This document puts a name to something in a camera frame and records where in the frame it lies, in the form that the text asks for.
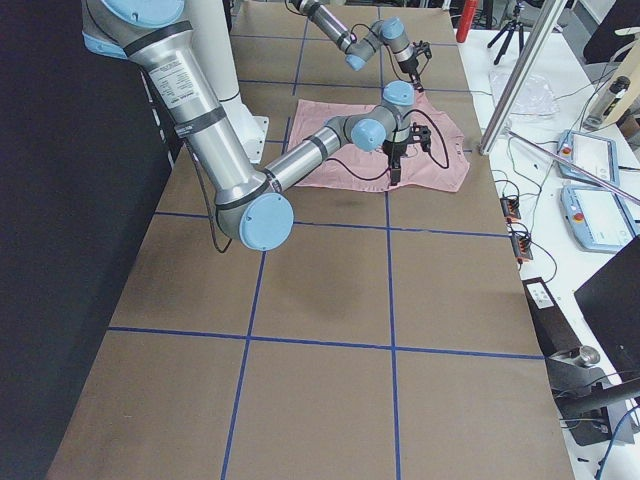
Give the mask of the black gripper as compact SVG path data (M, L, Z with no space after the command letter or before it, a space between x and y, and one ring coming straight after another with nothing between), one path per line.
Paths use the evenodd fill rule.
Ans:
M431 44L427 41L410 42L402 50L394 53L400 70L409 75L416 91L423 91L421 73L432 58Z
M431 152L431 130L426 125L411 124L407 129L394 131L390 140L382 144L387 156L390 185L397 186L401 180L401 157L406 154L409 145L418 144L423 152Z

